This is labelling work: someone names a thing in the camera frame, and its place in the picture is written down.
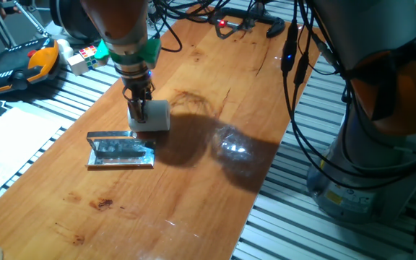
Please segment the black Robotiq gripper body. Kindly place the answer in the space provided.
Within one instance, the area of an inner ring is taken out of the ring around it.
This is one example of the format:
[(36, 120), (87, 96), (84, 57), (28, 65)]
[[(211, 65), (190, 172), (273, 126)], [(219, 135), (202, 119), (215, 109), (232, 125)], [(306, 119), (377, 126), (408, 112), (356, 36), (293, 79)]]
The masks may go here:
[(123, 82), (122, 94), (127, 101), (134, 97), (142, 97), (145, 99), (146, 90), (155, 90), (152, 78), (147, 74), (135, 78), (122, 77), (121, 80)]

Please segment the person's bare hand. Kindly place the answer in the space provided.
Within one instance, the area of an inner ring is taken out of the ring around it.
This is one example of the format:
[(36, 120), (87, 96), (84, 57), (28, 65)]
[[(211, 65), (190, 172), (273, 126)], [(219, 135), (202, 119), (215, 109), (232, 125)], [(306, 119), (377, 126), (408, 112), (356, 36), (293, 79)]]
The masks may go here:
[(20, 14), (20, 9), (14, 4), (4, 4), (0, 1), (0, 16), (4, 20), (9, 14)]

